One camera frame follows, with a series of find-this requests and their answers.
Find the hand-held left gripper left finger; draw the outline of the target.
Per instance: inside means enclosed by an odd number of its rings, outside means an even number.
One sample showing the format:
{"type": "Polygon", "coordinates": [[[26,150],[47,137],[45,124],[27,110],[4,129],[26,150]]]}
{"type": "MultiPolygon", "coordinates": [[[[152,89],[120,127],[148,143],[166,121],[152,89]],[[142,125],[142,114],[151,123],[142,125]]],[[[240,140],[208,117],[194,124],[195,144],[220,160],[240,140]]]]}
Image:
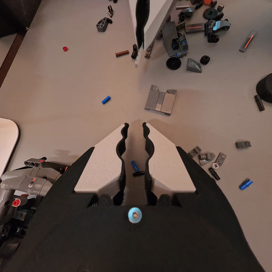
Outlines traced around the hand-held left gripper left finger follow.
{"type": "Polygon", "coordinates": [[[76,193],[109,195],[115,205],[124,200],[126,185],[125,163],[129,124],[124,123],[95,145],[92,154],[74,188],[76,193]]]}

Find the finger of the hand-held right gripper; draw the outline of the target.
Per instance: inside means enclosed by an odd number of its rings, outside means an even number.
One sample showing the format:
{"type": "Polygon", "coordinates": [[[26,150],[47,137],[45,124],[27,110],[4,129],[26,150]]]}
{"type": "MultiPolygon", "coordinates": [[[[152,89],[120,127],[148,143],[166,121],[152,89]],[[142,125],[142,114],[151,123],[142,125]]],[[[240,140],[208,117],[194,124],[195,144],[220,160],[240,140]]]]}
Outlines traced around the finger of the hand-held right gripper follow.
{"type": "Polygon", "coordinates": [[[175,0],[150,0],[149,16],[143,32],[144,51],[147,50],[147,48],[156,38],[175,4],[175,0]]]}
{"type": "Polygon", "coordinates": [[[129,0],[132,25],[137,46],[142,46],[142,14],[140,2],[141,1],[138,0],[129,0]]]}

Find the light grey studded lego plate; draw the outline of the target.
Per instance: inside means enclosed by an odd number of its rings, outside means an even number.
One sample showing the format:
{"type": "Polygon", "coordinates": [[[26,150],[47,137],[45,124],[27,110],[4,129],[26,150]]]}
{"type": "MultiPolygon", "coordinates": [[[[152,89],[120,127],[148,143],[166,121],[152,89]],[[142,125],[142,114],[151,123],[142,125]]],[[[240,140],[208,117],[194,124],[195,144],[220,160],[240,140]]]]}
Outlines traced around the light grey studded lego plate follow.
{"type": "Polygon", "coordinates": [[[143,53],[144,53],[144,49],[143,49],[143,46],[141,46],[140,49],[138,50],[138,55],[137,55],[137,57],[136,57],[136,59],[134,61],[135,68],[138,67],[141,56],[142,56],[143,53]]]}

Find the grey lego tile assembly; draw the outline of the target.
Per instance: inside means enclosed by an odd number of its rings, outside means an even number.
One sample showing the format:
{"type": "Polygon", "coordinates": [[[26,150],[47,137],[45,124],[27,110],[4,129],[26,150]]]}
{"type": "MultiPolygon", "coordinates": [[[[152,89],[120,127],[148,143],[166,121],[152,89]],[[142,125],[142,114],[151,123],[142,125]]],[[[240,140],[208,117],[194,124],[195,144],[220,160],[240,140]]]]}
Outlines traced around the grey lego tile assembly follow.
{"type": "Polygon", "coordinates": [[[170,116],[175,97],[167,92],[149,90],[145,110],[170,116]]]}

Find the grey lego wedge plate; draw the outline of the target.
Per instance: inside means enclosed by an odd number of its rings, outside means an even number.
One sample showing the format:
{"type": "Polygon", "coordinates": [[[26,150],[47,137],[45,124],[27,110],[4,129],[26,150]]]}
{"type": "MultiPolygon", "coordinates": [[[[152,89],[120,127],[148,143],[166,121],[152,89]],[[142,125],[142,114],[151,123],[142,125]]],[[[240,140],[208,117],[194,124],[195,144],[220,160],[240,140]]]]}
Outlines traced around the grey lego wedge plate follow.
{"type": "Polygon", "coordinates": [[[166,22],[162,27],[162,34],[169,57],[175,57],[175,54],[181,49],[175,21],[166,22]]]}

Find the black round lego plate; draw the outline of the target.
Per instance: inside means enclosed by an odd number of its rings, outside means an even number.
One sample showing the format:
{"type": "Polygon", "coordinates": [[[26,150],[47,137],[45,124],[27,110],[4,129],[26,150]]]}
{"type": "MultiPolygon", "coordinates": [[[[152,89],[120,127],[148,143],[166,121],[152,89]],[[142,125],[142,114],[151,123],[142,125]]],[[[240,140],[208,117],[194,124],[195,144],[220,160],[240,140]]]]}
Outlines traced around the black round lego plate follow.
{"type": "Polygon", "coordinates": [[[219,12],[214,8],[208,8],[203,12],[203,17],[208,20],[219,21],[223,18],[223,16],[224,16],[223,12],[219,12]]]}

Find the black round lego dish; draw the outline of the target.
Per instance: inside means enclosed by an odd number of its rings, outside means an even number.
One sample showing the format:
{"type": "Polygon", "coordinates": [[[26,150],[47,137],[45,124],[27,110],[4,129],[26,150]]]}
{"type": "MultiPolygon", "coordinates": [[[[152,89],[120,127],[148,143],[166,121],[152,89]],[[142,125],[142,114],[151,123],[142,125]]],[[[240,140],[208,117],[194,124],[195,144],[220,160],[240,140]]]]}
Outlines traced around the black round lego dish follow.
{"type": "Polygon", "coordinates": [[[181,67],[181,60],[176,57],[170,57],[166,61],[166,66],[170,70],[178,70],[181,67]]]}

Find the grey curved arch lego piece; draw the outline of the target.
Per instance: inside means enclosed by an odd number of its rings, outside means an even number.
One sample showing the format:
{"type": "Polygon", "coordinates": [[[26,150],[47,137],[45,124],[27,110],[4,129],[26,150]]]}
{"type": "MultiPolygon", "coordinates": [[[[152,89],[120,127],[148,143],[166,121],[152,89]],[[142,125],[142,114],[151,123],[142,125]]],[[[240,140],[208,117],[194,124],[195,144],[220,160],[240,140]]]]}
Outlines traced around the grey curved arch lego piece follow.
{"type": "Polygon", "coordinates": [[[228,19],[216,21],[213,26],[213,32],[218,32],[220,30],[228,31],[231,26],[231,23],[228,19]]]}

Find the grey lego car model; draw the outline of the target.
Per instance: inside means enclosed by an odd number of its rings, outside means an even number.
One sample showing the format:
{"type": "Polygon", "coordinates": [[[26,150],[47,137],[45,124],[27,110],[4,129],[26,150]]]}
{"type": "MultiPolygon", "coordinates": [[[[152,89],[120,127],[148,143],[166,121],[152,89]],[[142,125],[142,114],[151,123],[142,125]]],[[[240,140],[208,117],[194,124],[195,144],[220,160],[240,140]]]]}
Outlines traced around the grey lego car model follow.
{"type": "Polygon", "coordinates": [[[24,165],[1,176],[1,261],[14,255],[43,197],[70,168],[69,165],[48,162],[46,157],[28,159],[24,165]]]}

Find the dark grey lego axle pin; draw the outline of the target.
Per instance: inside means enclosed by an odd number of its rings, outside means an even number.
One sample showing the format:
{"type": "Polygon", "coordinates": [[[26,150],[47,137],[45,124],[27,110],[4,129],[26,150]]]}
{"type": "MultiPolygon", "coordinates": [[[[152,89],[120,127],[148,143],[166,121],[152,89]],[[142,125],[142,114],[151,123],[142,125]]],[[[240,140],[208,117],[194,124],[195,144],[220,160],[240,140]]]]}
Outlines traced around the dark grey lego axle pin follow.
{"type": "Polygon", "coordinates": [[[255,102],[257,104],[259,111],[264,111],[265,108],[264,108],[263,101],[262,101],[261,97],[259,95],[255,95],[254,99],[255,99],[255,102]]]}

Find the black lego wheel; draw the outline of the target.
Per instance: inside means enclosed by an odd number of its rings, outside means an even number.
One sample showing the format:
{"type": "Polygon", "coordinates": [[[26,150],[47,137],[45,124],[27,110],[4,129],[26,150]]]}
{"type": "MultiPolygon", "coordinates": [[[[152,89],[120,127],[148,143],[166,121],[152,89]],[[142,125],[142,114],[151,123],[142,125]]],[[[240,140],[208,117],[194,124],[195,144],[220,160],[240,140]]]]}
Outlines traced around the black lego wheel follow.
{"type": "Polygon", "coordinates": [[[272,103],[272,73],[257,83],[256,92],[263,101],[272,103]]]}

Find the grey bent technic beam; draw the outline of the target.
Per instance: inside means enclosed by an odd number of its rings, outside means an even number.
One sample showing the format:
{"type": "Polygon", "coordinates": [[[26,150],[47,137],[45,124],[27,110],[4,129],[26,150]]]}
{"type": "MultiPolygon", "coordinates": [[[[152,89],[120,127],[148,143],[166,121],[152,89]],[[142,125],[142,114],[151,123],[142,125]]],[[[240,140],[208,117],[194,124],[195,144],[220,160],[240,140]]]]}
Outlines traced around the grey bent technic beam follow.
{"type": "Polygon", "coordinates": [[[96,28],[98,32],[105,32],[107,29],[108,24],[112,24],[113,21],[110,18],[104,17],[103,19],[101,19],[97,24],[96,24],[96,28]]]}

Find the wide tile with orange stripe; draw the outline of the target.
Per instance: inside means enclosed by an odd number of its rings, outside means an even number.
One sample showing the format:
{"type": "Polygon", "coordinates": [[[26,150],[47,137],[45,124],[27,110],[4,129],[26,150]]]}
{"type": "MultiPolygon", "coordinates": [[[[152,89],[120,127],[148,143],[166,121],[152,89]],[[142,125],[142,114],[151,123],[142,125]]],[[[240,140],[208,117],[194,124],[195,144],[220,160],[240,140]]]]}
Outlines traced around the wide tile with orange stripe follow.
{"type": "Polygon", "coordinates": [[[204,32],[205,27],[204,23],[196,23],[196,24],[185,24],[185,33],[199,33],[204,32]]]}

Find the dark grey technic connector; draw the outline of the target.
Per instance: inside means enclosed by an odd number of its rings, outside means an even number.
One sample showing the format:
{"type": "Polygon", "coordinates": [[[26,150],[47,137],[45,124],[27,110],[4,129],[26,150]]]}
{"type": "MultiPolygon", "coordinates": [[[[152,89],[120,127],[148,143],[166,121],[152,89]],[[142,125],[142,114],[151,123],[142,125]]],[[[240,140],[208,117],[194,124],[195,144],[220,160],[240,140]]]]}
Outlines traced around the dark grey technic connector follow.
{"type": "Polygon", "coordinates": [[[215,20],[209,20],[204,23],[204,28],[205,28],[205,36],[208,36],[213,32],[213,27],[215,25],[216,21],[215,20]]]}

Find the grey tile with orange stripe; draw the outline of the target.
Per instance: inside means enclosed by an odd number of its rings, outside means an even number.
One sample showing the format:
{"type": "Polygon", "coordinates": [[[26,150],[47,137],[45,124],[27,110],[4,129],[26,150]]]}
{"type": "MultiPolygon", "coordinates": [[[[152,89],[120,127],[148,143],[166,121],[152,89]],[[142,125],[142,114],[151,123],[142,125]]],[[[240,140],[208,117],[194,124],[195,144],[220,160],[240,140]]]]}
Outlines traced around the grey tile with orange stripe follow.
{"type": "Polygon", "coordinates": [[[250,43],[252,42],[252,40],[254,39],[254,37],[256,36],[257,34],[257,30],[256,29],[253,29],[249,35],[247,36],[247,38],[245,39],[245,41],[243,42],[243,44],[241,45],[240,49],[239,49],[239,52],[241,53],[245,53],[246,50],[248,49],[250,43]]]}

